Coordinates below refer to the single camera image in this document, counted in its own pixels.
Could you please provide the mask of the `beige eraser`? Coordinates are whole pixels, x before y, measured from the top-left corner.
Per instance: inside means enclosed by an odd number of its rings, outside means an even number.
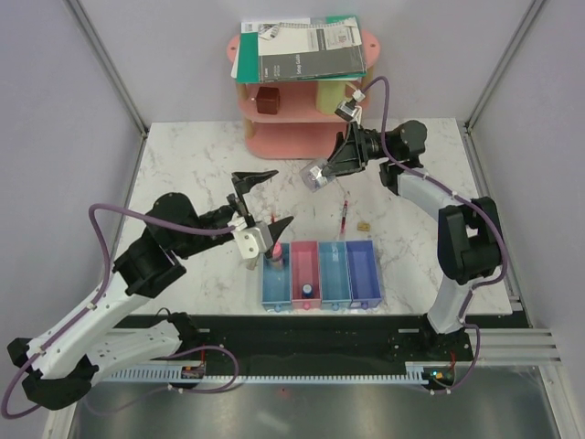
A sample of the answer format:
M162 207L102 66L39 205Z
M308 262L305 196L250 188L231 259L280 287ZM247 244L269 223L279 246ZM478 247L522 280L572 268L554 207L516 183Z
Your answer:
M253 271L256 268L257 264L258 264L258 260L257 259L249 260L249 261L247 261L246 268L248 270Z

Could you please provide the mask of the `clear purple round container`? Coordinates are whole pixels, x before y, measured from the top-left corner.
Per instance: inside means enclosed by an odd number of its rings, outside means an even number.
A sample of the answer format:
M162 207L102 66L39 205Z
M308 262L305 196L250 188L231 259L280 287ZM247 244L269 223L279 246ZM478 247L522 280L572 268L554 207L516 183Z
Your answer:
M299 171L299 176L311 192L316 192L335 180L335 176L329 174L327 168L328 161L318 158L303 167Z

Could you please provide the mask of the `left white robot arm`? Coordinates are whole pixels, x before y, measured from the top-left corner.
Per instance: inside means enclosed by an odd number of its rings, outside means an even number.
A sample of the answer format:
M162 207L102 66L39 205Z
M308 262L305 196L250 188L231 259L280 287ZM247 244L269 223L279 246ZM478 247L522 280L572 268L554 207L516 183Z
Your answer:
M56 325L34 338L17 337L7 351L18 372L1 403L11 419L8 401L17 384L34 409L64 409L113 373L151 359L192 359L204 349L200 331L186 313L172 313L162 322L108 342L106 334L134 310L155 299L186 274L182 261L227 242L237 244L244 260L270 257L276 241L292 222L256 220L245 195L276 176L276 171L234 172L233 193L225 205L196 213L188 196L166 193L141 214L96 203L90 206L91 226L101 245L104 275L101 284ZM116 260L112 260L96 219L108 210L141 220L145 228Z

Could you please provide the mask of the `pink cap glue stick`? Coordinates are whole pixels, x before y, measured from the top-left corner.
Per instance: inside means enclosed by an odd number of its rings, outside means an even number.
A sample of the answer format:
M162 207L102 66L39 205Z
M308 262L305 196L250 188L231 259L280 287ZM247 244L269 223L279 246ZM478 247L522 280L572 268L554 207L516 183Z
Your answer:
M276 242L268 259L269 266L274 270L282 270L284 267L283 249L279 242Z

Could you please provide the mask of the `blue glue stick grey cap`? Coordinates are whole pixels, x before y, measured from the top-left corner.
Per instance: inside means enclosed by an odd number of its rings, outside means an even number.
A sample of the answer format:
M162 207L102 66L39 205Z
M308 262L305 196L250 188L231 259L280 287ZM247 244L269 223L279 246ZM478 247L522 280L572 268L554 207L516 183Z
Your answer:
M311 284L304 284L301 288L301 297L304 300L314 298L314 287Z

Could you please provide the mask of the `purple blue bin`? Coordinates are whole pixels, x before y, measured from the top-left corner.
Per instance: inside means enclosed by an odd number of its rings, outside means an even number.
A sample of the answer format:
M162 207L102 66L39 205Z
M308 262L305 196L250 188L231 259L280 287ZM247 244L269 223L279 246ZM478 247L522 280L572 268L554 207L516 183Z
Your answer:
M368 310L382 301L376 254L372 241L347 241L351 286L350 308Z

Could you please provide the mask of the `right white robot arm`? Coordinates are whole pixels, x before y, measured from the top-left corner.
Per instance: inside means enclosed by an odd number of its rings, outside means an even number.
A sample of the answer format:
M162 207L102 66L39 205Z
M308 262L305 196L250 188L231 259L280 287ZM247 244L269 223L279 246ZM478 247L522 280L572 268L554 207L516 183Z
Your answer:
M462 198L423 167L420 156L427 134L426 126L415 120L386 132L349 123L337 134L323 175L350 176L377 160L382 186L435 220L443 277L418 345L425 358L436 360L451 350L449 335L463 330L476 289L498 282L494 273L505 271L507 253L495 202L489 197Z

